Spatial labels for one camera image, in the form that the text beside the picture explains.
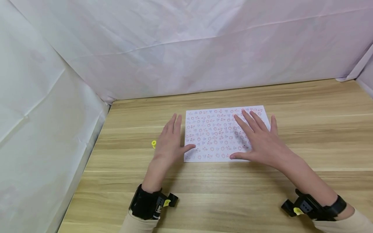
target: patterned paper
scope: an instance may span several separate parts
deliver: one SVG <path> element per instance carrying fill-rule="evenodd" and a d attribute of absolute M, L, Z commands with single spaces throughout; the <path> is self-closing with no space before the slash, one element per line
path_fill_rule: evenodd
<path fill-rule="evenodd" d="M 236 108 L 214 108 L 189 110 L 185 117 L 185 144 L 195 144 L 196 148 L 184 154 L 184 162 L 244 162 L 231 160 L 235 152 L 251 150 L 251 144 L 237 124 L 233 115 L 242 116 L 241 110 L 255 112 L 270 129 L 264 106 Z"/>

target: wooden tabletop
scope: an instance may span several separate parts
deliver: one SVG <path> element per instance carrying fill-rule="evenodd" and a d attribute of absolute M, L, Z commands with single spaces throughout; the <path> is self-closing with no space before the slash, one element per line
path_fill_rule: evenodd
<path fill-rule="evenodd" d="M 280 137 L 346 201 L 373 220 L 373 100 L 355 81 L 333 79 L 113 103 L 59 233 L 116 233 L 173 113 L 264 105 Z M 155 233 L 319 232 L 280 209 L 295 200 L 278 171 L 255 163 L 183 163 L 168 173 Z"/>

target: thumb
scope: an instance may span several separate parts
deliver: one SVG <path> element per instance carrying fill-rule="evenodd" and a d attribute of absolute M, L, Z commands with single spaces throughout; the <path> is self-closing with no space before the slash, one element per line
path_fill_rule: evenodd
<path fill-rule="evenodd" d="M 246 152 L 246 153 L 243 153 L 243 152 L 237 152 L 237 153 L 233 153 L 230 155 L 230 159 L 234 160 L 234 159 L 238 159 L 238 160 L 252 160 L 254 157 L 254 153 L 253 152 Z"/>
<path fill-rule="evenodd" d="M 184 153 L 190 151 L 190 150 L 193 149 L 193 148 L 195 148 L 195 145 L 194 145 L 194 144 L 188 144 L 188 145 L 182 147 L 182 148 L 181 148 L 181 151 L 182 151 L 182 153 L 184 154 Z"/>

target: sleeve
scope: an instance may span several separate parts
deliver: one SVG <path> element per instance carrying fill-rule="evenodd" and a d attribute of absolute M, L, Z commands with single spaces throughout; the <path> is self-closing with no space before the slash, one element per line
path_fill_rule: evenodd
<path fill-rule="evenodd" d="M 341 221 L 313 221 L 315 227 L 325 233 L 372 233 L 373 224 L 362 213 L 355 213 Z"/>
<path fill-rule="evenodd" d="M 128 211 L 119 233 L 152 233 L 157 226 L 158 220 L 143 220 L 132 215 L 132 210 Z"/>

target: yellow object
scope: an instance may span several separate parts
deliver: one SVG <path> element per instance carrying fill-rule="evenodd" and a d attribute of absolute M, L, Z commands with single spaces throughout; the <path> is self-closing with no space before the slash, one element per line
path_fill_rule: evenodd
<path fill-rule="evenodd" d="M 301 211 L 301 209 L 299 209 L 299 208 L 295 207 L 293 210 L 294 210 L 294 213 L 296 213 L 297 215 L 304 214 L 303 211 Z"/>
<path fill-rule="evenodd" d="M 164 201 L 164 204 L 163 204 L 163 207 L 166 207 L 168 206 L 168 204 L 170 204 L 171 200 L 165 200 Z"/>

